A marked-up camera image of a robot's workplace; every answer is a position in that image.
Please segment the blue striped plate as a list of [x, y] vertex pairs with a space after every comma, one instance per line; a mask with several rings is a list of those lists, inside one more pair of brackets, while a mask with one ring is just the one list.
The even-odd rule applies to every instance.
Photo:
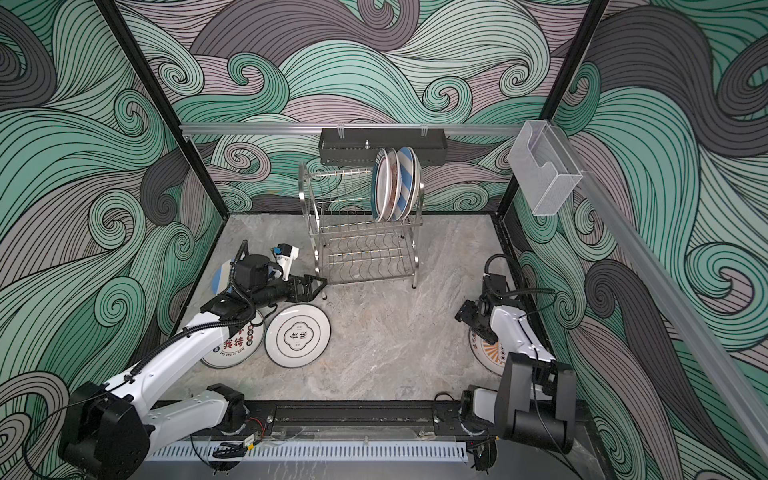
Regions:
[[400, 197], [396, 204], [396, 219], [405, 219], [412, 211], [419, 187], [419, 163], [411, 147], [398, 151], [400, 167]]
[[224, 262], [214, 273], [211, 287], [214, 295], [221, 294], [230, 290], [230, 272], [232, 261]]

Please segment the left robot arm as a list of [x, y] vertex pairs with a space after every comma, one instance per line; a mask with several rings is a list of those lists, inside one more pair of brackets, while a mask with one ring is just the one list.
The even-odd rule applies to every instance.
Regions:
[[104, 383], [75, 390], [59, 458], [95, 479], [127, 479], [148, 456], [194, 433], [239, 432], [246, 422], [245, 397], [223, 384], [163, 408], [156, 403], [203, 357], [246, 329], [260, 308], [308, 303], [327, 283], [291, 274], [278, 257], [238, 253], [226, 285], [182, 330]]

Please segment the white plate red characters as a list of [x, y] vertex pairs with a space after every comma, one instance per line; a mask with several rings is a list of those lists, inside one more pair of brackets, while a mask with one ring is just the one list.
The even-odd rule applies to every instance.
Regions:
[[264, 316], [257, 312], [241, 330], [206, 354], [200, 362], [213, 369], [237, 366], [253, 355], [264, 337]]

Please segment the white plate green clover outline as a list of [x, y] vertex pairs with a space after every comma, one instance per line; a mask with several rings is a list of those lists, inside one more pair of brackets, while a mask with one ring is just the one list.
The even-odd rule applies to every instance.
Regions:
[[267, 356], [276, 365], [296, 369], [317, 360], [327, 349], [332, 327], [327, 314], [311, 304], [281, 310], [264, 336]]

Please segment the steel two-tier dish rack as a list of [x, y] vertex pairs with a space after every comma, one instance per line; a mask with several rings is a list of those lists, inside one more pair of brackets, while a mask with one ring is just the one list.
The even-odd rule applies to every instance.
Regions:
[[372, 213], [373, 169], [311, 171], [299, 168], [299, 201], [309, 233], [315, 272], [331, 285], [409, 279], [418, 286], [417, 249], [423, 190], [411, 213], [378, 222]]

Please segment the black wall shelf basket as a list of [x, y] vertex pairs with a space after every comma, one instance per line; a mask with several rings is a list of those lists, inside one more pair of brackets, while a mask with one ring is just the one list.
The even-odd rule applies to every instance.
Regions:
[[324, 128], [318, 149], [323, 165], [370, 166], [381, 150], [410, 147], [426, 165], [446, 161], [448, 144], [441, 129]]

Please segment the clear mesh wall bin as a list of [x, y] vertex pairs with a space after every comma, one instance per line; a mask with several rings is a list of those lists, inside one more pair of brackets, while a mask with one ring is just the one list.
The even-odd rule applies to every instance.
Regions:
[[524, 123], [507, 155], [534, 216], [554, 216], [583, 178], [565, 132], [546, 120]]

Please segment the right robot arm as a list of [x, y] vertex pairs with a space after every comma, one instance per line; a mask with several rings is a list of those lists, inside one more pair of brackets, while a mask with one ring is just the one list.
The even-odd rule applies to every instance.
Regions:
[[576, 428], [576, 376], [539, 340], [512, 301], [467, 300], [455, 319], [505, 354], [499, 385], [462, 393], [460, 418], [481, 434], [567, 454]]

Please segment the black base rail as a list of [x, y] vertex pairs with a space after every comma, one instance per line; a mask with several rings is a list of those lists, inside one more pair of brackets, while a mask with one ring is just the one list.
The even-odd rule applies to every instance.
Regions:
[[299, 427], [403, 427], [438, 436], [485, 437], [481, 424], [461, 413], [458, 400], [247, 400], [252, 423], [270, 433]]

